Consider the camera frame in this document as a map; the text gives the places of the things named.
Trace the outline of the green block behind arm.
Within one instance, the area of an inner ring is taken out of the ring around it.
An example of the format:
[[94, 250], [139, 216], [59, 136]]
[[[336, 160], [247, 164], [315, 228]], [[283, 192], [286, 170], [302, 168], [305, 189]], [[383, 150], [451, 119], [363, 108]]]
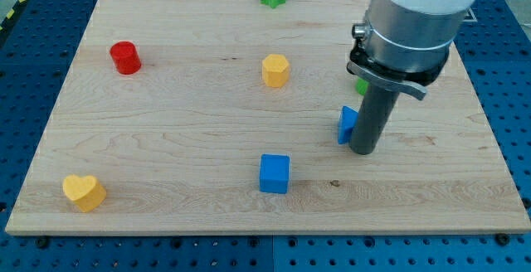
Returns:
[[369, 86], [369, 83], [366, 80], [364, 80], [362, 78], [358, 78], [357, 82], [356, 82], [356, 85], [355, 85], [355, 90], [361, 96], [365, 96], [365, 94], [367, 92], [367, 89], [368, 89], [368, 86]]

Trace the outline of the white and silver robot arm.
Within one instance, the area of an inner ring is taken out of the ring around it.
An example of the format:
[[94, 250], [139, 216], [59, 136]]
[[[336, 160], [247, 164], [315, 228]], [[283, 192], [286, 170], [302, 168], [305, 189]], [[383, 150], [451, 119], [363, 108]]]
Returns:
[[422, 100], [475, 0], [371, 0], [352, 29], [347, 69], [383, 90]]

